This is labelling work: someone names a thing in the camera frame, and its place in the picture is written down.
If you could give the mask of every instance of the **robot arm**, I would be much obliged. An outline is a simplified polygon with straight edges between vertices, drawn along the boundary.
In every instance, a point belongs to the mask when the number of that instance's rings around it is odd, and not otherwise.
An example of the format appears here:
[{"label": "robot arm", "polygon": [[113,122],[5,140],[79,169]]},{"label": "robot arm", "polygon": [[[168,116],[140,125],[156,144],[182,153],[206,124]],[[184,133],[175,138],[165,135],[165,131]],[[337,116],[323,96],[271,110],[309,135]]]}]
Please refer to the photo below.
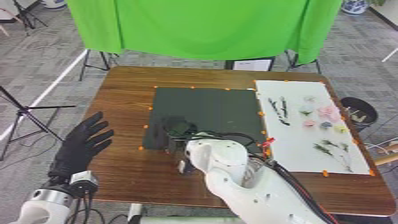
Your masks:
[{"label": "robot arm", "polygon": [[90,160],[108,147],[113,131],[97,134],[108,126],[99,122],[103,113],[95,113],[67,134],[49,167],[49,180],[31,193],[24,202],[17,221],[10,224],[63,224],[74,198],[90,196],[97,189],[97,181],[87,170]]},{"label": "robot arm", "polygon": [[230,140],[200,139],[186,144],[186,157],[206,174],[206,186],[248,224],[319,224],[302,196],[262,161]]}]

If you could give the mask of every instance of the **orange marker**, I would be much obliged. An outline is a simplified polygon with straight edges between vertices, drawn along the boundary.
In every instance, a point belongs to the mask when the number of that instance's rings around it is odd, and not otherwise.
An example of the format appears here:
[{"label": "orange marker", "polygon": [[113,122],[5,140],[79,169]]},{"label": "orange marker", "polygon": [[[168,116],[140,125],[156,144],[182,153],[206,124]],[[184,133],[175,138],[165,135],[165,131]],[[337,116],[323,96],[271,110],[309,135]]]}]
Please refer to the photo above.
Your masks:
[{"label": "orange marker", "polygon": [[374,174],[374,171],[373,170],[369,170],[369,175],[374,177],[376,176],[376,174]]},{"label": "orange marker", "polygon": [[328,177],[328,173],[326,173],[326,170],[323,170],[323,172],[321,172],[321,173],[323,173],[323,177]]}]

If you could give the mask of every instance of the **metal stand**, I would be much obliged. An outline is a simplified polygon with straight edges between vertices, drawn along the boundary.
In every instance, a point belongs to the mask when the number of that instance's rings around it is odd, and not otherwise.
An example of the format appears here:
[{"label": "metal stand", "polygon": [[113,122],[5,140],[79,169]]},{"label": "metal stand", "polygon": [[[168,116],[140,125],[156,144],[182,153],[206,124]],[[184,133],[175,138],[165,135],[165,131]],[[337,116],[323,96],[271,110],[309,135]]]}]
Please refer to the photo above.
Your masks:
[{"label": "metal stand", "polygon": [[[302,64],[302,65],[296,65],[298,54],[294,54],[294,58],[293,58],[293,61],[291,61],[287,51],[284,51],[284,53],[286,53],[286,57],[287,57],[287,61],[289,61],[289,67],[287,67],[287,69],[286,69],[286,72],[287,72],[291,69],[302,67],[303,64]],[[319,62],[318,62],[318,59],[314,59],[314,61],[312,61],[310,63],[314,63],[314,65],[316,65],[316,69],[318,69],[318,74],[321,75],[321,69],[319,69]]]},{"label": "metal stand", "polygon": [[12,2],[14,2],[15,9],[17,9],[19,18],[21,18],[23,27],[24,27],[24,32],[26,32],[26,36],[28,36],[28,28],[35,29],[35,21],[42,24],[44,27],[47,27],[47,25],[39,20],[35,15],[26,11],[26,8],[23,8],[19,2],[15,0],[12,0]]},{"label": "metal stand", "polygon": [[[0,156],[0,161],[3,161],[3,156],[5,156],[5,153],[7,153],[7,149],[8,149],[8,145],[14,141],[28,138],[30,136],[33,136],[35,134],[46,132],[51,134],[51,136],[60,140],[62,138],[58,137],[58,135],[55,134],[55,132],[49,130],[47,126],[51,124],[51,121],[53,121],[53,118],[56,116],[56,113],[58,113],[58,110],[60,108],[71,108],[71,107],[76,107],[76,106],[51,106],[51,107],[26,107],[19,104],[19,102],[15,101],[15,98],[10,96],[7,90],[3,89],[3,87],[0,86],[0,92],[3,93],[3,96],[5,96],[5,100],[10,102],[10,104],[14,105],[14,107],[17,108],[17,112],[15,112],[15,120],[14,120],[14,124],[12,124],[12,129],[10,129],[10,134],[8,134],[8,139],[7,139],[7,142],[5,142],[5,148],[3,148],[3,152],[1,152],[1,156]],[[30,113],[30,110],[42,110],[42,109],[56,109],[55,112],[53,112],[53,115],[51,115],[51,118],[47,120],[47,123],[42,124],[42,122],[39,121],[39,119],[35,118],[35,116],[31,115]],[[17,126],[17,122],[19,122],[19,119],[21,119],[21,116],[24,116],[30,121],[33,122],[33,124],[37,125],[39,127],[39,131],[31,132],[30,134],[23,135],[21,137],[17,138],[12,138],[14,137],[14,132],[15,132],[15,126]]]},{"label": "metal stand", "polygon": [[83,80],[83,73],[85,73],[85,68],[95,68],[103,71],[108,71],[110,70],[110,59],[113,60],[111,58],[111,54],[108,54],[108,61],[106,61],[106,58],[104,58],[104,53],[103,51],[99,51],[99,55],[101,55],[101,59],[103,59],[103,64],[104,64],[104,68],[101,67],[95,67],[94,65],[88,65],[87,62],[88,62],[88,57],[90,57],[90,50],[87,50],[87,54],[85,54],[85,58],[83,58],[83,67],[81,67],[81,72],[79,72],[79,78],[78,78],[78,81]]}]

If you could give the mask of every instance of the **wall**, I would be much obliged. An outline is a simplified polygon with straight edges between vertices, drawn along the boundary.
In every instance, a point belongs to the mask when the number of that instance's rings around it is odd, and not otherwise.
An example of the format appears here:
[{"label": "wall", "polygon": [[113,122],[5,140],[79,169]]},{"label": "wall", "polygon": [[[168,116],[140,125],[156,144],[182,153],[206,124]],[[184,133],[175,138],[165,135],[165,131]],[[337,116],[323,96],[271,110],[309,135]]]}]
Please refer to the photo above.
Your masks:
[{"label": "wall", "polygon": [[[37,0],[17,0],[23,7],[28,7]],[[12,0],[0,0],[0,8],[7,9],[17,15],[17,10]],[[12,19],[8,14],[0,10],[0,20]]]},{"label": "wall", "polygon": [[398,0],[387,0],[383,6],[373,6],[373,9],[398,26]]}]

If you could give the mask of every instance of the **white cable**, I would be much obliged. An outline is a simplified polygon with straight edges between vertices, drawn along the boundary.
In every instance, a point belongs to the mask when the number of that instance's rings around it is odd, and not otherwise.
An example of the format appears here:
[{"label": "white cable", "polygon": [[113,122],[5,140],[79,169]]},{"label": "white cable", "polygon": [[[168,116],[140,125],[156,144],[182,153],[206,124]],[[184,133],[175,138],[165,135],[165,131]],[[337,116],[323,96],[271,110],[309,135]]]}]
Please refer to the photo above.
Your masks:
[{"label": "white cable", "polygon": [[[51,92],[55,86],[58,85],[58,82],[62,81],[65,75],[69,74],[71,69],[74,68],[74,66],[76,66],[76,64],[78,64],[78,62],[79,62],[79,60],[83,59],[85,54],[87,54],[87,49],[83,50],[81,54],[78,55],[78,57],[76,57],[76,59],[74,59],[71,65],[69,65],[67,68],[65,68],[65,70],[62,71],[62,73],[60,73],[60,75],[58,75],[58,78],[55,79],[51,85],[47,86],[44,92],[40,93],[40,95],[39,95],[39,97],[37,97],[33,103],[30,104],[30,107],[35,107],[35,106],[37,106],[37,104],[39,104],[40,100],[44,99],[47,93]],[[5,136],[7,136],[8,133],[10,133],[12,125],[14,125],[14,124],[8,125],[5,131],[3,131],[3,133],[1,133],[1,135],[0,135],[0,141],[3,140]]]},{"label": "white cable", "polygon": [[380,146],[381,144],[392,142],[394,140],[398,140],[398,137],[390,138],[387,141],[383,141],[383,142],[378,143],[378,144],[371,144],[373,146],[371,146],[367,149],[373,149],[376,146]]},{"label": "white cable", "polygon": [[389,151],[385,148],[381,148],[378,145],[371,144],[371,143],[364,143],[364,145],[371,145],[371,147],[367,148],[367,150],[376,147],[378,149],[381,149],[383,153],[389,155]]}]

